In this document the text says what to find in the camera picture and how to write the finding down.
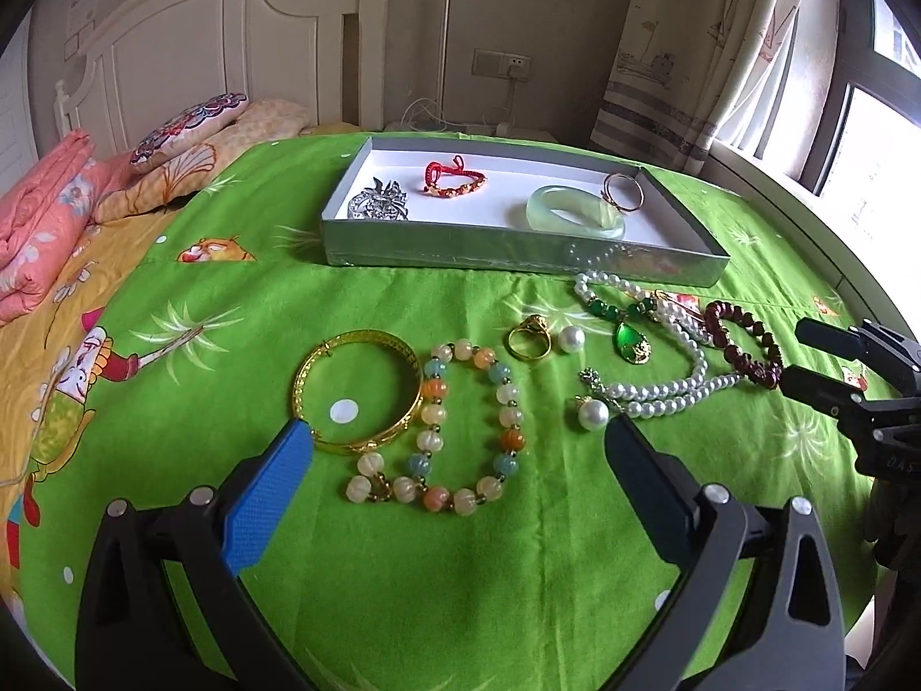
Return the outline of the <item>grey gloved right hand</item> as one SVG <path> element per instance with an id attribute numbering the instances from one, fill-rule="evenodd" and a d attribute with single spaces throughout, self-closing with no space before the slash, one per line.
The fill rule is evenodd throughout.
<path id="1" fill-rule="evenodd" d="M 919 596 L 919 482 L 876 479 L 866 506 L 865 540 L 896 588 Z"/>

